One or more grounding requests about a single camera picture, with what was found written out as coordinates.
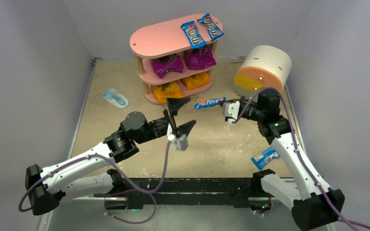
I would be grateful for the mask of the orange gummy candy bag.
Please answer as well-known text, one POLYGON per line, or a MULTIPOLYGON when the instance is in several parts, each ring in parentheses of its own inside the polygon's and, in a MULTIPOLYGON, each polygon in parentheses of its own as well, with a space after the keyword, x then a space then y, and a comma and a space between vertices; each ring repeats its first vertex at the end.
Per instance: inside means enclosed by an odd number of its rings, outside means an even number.
POLYGON ((187 90, 193 90, 206 85, 210 82, 208 72, 201 72, 192 76, 188 76, 182 79, 182 83, 187 90))
POLYGON ((151 90, 157 103, 166 103, 167 98, 183 98, 183 94, 177 81, 162 85, 152 85, 151 90))

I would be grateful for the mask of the blue m&m's candy pack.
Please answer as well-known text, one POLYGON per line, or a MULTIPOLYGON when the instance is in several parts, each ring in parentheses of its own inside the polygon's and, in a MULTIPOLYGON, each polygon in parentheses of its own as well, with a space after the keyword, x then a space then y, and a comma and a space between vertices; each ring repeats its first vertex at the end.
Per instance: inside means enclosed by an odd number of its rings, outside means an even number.
POLYGON ((197 22, 205 25, 208 34, 211 38, 211 42, 216 41, 218 38, 224 35, 224 32, 214 22, 209 13, 206 13, 202 18, 198 19, 197 22))
POLYGON ((207 45, 207 42, 205 41, 205 39, 199 34, 197 30, 197 26, 194 21, 190 21, 190 22, 186 22, 182 24, 181 29, 187 36, 187 39, 192 49, 199 49, 207 45))
POLYGON ((195 109, 203 109, 203 108, 209 108, 218 105, 220 102, 226 101, 226 97, 220 97, 220 98, 214 98, 214 99, 208 99, 208 100, 202 100, 199 101, 194 105, 195 109))

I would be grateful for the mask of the purple grape candy bag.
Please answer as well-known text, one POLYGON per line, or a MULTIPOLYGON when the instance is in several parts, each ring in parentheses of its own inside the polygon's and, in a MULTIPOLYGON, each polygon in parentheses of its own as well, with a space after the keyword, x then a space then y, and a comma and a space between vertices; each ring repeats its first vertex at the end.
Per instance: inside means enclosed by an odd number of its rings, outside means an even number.
POLYGON ((178 54, 170 54, 152 59, 151 67, 160 79, 164 78, 164 76, 169 72, 182 73, 184 70, 184 64, 178 54))
POLYGON ((184 51, 185 64, 190 70, 204 70, 216 65, 210 45, 184 51))

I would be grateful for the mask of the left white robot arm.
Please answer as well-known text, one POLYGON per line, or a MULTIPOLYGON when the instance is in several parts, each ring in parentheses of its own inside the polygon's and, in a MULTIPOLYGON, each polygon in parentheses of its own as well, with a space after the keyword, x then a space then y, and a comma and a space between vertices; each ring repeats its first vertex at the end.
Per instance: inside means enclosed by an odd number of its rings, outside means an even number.
POLYGON ((150 122, 143 113, 131 112, 121 121, 117 131, 88 151, 49 167, 29 166, 26 169, 26 193, 19 203, 19 211, 30 210, 38 216, 54 210, 66 198, 108 194, 117 187, 118 176, 126 177, 121 170, 91 178, 86 175, 108 165, 114 167, 130 158, 139 152, 138 144, 166 136, 167 148, 186 150, 187 137, 196 121, 177 126, 174 118, 189 101, 189 97, 168 98, 163 117, 150 122))

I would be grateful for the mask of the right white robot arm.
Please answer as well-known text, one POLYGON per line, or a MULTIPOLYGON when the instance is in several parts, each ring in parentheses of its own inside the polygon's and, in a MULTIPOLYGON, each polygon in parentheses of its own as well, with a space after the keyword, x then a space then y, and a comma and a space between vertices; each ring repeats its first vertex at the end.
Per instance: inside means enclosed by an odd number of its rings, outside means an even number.
POLYGON ((286 183, 275 173, 259 172, 254 177, 257 186, 287 207, 302 231, 337 222, 345 196, 324 180, 298 143, 290 115, 280 113, 281 105, 288 110, 282 94, 274 87, 264 87, 254 97, 256 103, 244 97, 220 101, 225 120, 229 124, 242 118, 256 121, 260 134, 280 155, 296 184, 286 183))

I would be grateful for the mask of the pink three-tier shelf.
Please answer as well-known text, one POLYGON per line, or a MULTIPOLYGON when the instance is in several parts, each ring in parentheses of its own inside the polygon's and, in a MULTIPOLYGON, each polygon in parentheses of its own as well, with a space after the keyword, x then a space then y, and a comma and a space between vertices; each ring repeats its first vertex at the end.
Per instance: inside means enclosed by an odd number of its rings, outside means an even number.
POLYGON ((149 102, 158 103, 152 92, 152 86, 177 81, 183 96, 190 96, 205 91, 213 85, 212 67, 204 70, 190 70, 185 66, 183 72, 169 72, 163 78, 159 78, 151 67, 151 60, 173 53, 183 59, 183 51, 190 49, 191 46, 181 29, 181 25, 190 21, 196 22, 204 15, 204 13, 197 13, 144 26, 131 35, 131 50, 137 62, 138 76, 143 83, 144 96, 149 102), (210 82, 198 88, 187 90, 181 79, 200 72, 207 72, 210 82))

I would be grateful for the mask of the white round drawer cabinet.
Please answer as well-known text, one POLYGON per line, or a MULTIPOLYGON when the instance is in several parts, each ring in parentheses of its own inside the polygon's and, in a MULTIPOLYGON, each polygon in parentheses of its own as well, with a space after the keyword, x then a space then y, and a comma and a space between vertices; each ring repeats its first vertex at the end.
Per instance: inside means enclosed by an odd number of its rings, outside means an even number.
POLYGON ((291 67, 291 58, 283 50, 268 45, 257 46, 236 72, 236 93, 249 98, 263 87, 274 87, 283 92, 291 67))

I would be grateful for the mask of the light blue blister package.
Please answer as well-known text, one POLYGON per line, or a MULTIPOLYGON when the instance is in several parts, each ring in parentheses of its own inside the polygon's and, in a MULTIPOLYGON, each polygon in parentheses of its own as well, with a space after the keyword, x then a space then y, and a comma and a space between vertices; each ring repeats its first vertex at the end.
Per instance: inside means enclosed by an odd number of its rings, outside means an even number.
POLYGON ((129 100, 115 89, 106 89, 102 97, 118 109, 124 109, 129 105, 129 100))

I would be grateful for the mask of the black metal base rail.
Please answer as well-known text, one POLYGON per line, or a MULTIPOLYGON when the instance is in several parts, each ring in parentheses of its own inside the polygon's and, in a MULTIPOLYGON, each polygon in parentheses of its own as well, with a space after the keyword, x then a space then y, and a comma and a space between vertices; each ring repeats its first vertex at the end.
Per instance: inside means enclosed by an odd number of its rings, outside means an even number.
POLYGON ((249 208, 259 197, 267 198, 254 178, 166 178, 153 193, 154 198, 140 193, 119 175, 104 174, 80 178, 53 193, 59 202, 77 197, 124 197, 127 209, 145 205, 231 205, 249 208))

